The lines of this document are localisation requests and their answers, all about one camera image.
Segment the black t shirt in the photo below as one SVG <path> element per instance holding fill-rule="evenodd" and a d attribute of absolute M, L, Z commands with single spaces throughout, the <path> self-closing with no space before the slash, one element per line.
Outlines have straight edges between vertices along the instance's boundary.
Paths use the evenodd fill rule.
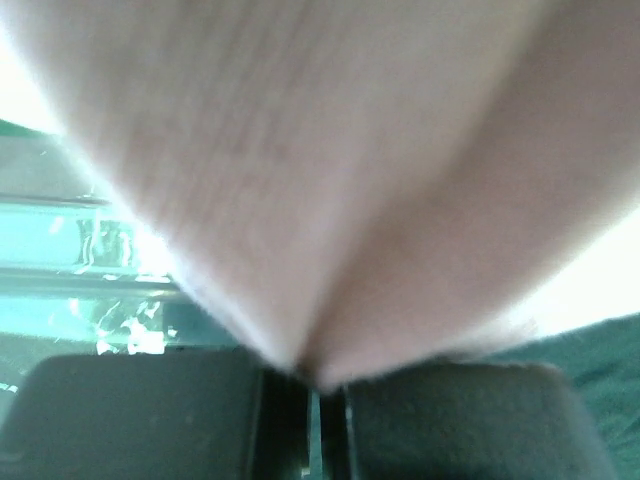
<path fill-rule="evenodd" d="M 639 316 L 607 319 L 513 348 L 496 362 L 545 363 L 570 378 L 621 479 L 639 478 Z"/>

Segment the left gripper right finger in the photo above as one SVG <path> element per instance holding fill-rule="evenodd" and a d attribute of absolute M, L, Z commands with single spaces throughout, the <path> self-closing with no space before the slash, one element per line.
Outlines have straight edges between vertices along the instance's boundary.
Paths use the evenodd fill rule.
<path fill-rule="evenodd" d="M 411 368 L 346 390 L 356 479 L 615 479 L 591 415 L 557 369 Z"/>

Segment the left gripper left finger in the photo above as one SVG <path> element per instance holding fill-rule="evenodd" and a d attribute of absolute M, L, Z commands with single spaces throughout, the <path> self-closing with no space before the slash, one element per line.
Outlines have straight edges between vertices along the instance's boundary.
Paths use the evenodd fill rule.
<path fill-rule="evenodd" d="M 261 387 L 239 350 L 46 359 L 1 427 L 1 476 L 246 479 Z"/>

